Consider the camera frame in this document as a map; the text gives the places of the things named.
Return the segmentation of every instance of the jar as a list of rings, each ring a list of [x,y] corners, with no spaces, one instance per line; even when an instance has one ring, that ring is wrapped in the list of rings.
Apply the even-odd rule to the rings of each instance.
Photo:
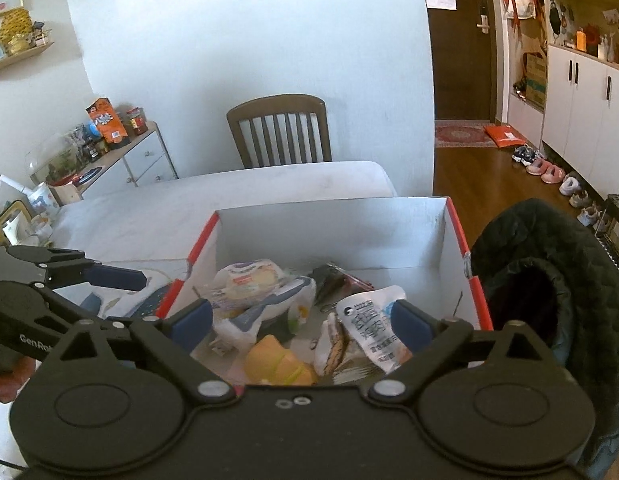
[[[147,132],[149,129],[147,123],[145,123],[145,118],[143,117],[143,112],[140,108],[132,108],[127,111],[127,115],[129,117],[129,122],[131,123],[131,127],[134,128],[134,133],[136,135],[142,135]]]

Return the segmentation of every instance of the person's hand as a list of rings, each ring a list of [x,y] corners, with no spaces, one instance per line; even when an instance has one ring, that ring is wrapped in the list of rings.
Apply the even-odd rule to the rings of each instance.
[[[31,357],[21,357],[14,370],[0,374],[0,402],[12,402],[20,390],[36,371],[36,361]]]

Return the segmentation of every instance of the cardboard box on shelf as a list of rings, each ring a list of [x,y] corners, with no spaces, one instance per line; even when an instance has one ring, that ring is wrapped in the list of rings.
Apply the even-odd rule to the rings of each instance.
[[[525,97],[528,101],[545,108],[545,86],[547,84],[547,60],[544,57],[528,54],[527,56],[527,89]]]

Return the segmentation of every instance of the door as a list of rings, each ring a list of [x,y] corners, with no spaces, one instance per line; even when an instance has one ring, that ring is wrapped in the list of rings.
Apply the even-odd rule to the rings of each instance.
[[[574,97],[564,158],[587,179],[592,171],[606,104],[607,67],[580,54],[574,54],[574,59]]]
[[[124,160],[119,160],[81,194],[85,200],[136,187]]]
[[[436,118],[492,121],[496,114],[493,1],[456,0],[456,8],[428,9]]]
[[[548,54],[547,99],[542,139],[558,155],[565,156],[576,65],[572,52],[550,45]]]
[[[605,198],[619,193],[619,70],[607,68],[606,103],[588,182]]]

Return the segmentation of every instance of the wooden floor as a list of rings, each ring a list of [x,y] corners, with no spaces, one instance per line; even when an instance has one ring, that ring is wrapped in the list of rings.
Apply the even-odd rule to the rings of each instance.
[[[526,198],[542,198],[574,217],[579,211],[522,164],[512,160],[513,148],[436,148],[435,196],[451,196],[471,247],[492,218]]]

